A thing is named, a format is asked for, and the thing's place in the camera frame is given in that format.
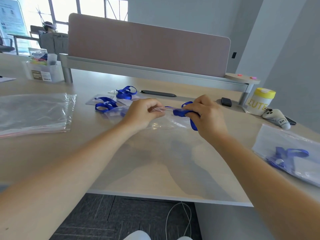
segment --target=forearm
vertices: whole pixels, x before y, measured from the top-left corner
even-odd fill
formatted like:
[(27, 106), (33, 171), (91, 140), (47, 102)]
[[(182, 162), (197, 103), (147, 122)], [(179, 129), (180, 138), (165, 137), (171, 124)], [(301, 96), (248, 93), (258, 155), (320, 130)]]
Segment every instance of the forearm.
[(0, 194), (0, 238), (49, 239), (133, 134), (116, 126)]
[(320, 206), (232, 137), (208, 140), (277, 239), (318, 239)]

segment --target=white cable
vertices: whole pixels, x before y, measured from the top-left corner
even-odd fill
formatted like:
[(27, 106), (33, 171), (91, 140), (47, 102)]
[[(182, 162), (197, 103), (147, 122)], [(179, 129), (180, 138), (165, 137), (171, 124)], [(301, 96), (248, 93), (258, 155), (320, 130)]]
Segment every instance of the white cable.
[[(167, 236), (167, 222), (168, 222), (169, 214), (170, 214), (170, 212), (172, 211), (172, 209), (173, 209), (175, 206), (179, 205), (179, 204), (182, 204), (183, 209), (184, 209), (184, 212), (186, 213), (186, 217), (187, 217), (187, 218), (188, 218), (188, 220), (189, 220), (188, 225), (186, 226), (186, 230), (184, 231), (183, 236), (185, 236), (185, 235), (186, 235), (186, 232), (187, 232), (188, 226), (190, 225), (190, 238), (191, 238), (191, 216), (192, 216), (191, 209), (190, 209), (190, 207), (189, 207), (186, 203), (179, 202), (179, 203), (176, 203), (174, 206), (172, 206), (172, 207), (171, 207), (171, 209), (170, 209), (170, 210), (169, 210), (169, 212), (168, 212), (167, 219), (166, 219), (166, 221), (165, 221), (165, 238), (166, 238), (166, 240), (168, 240), (168, 236)], [(187, 214), (186, 209), (184, 208), (184, 206), (185, 206), (185, 205), (189, 208), (189, 211), (190, 211), (190, 218), (189, 218), (189, 216), (188, 216), (188, 214)]]

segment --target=desk surface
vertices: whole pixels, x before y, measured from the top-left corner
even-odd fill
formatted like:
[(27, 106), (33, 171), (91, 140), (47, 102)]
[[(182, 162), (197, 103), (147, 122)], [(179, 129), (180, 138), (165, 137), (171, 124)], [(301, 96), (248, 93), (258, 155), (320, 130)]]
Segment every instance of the desk surface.
[[(227, 97), (238, 101), (241, 93), (215, 88), (132, 78), (98, 72), (72, 70), (74, 83), (46, 84), (17, 79), (0, 83), (1, 96), (28, 93), (77, 94), (71, 131), (66, 133), (37, 134), (0, 139), (0, 182), (11, 184), (36, 172), (43, 166), (79, 148), (82, 144), (107, 130), (112, 125), (85, 103), (96, 94), (135, 86), (138, 90), (174, 93), (176, 98), (159, 97), (166, 106), (178, 107), (186, 101), (208, 94), (213, 100)], [(260, 117), (246, 114), (237, 106), (222, 108), (228, 130), (241, 143), (251, 148), (262, 123)], [(301, 136), (320, 142), (320, 135), (302, 125), (292, 127)], [(162, 135), (172, 133), (162, 131)], [(117, 153), (89, 192), (173, 199), (227, 205), (252, 206), (237, 179), (220, 155), (197, 132), (185, 130), (186, 137), (196, 140), (184, 155), (167, 155), (154, 142), (139, 145), (141, 135), (129, 139), (124, 147), (132, 153), (123, 157)], [(320, 188), (282, 173), (289, 181), (320, 201)]]

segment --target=hand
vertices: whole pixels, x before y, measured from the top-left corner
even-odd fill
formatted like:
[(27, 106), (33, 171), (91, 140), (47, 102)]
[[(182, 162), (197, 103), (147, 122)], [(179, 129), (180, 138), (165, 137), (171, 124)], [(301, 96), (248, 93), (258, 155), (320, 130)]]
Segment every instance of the hand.
[(187, 104), (184, 109), (190, 109), (196, 113), (187, 113), (186, 116), (192, 119), (201, 137), (206, 141), (214, 137), (219, 139), (228, 135), (223, 113), (216, 102), (207, 95), (202, 95), (194, 100), (192, 104)]
[(154, 108), (163, 107), (155, 98), (146, 98), (133, 101), (126, 115), (121, 121), (121, 124), (130, 126), (134, 132), (145, 129), (150, 121), (165, 115), (162, 111), (151, 112)]

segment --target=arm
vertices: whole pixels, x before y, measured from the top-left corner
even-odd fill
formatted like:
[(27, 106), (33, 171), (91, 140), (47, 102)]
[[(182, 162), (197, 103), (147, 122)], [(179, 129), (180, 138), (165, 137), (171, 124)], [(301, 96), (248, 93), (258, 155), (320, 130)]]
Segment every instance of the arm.
[(279, 240), (319, 239), (320, 204), (228, 134), (220, 106), (203, 95), (184, 109), (226, 161), (260, 216)]
[(49, 239), (119, 147), (152, 119), (164, 115), (149, 112), (155, 107), (162, 104), (153, 98), (133, 102), (118, 125), (1, 193), (0, 239)]

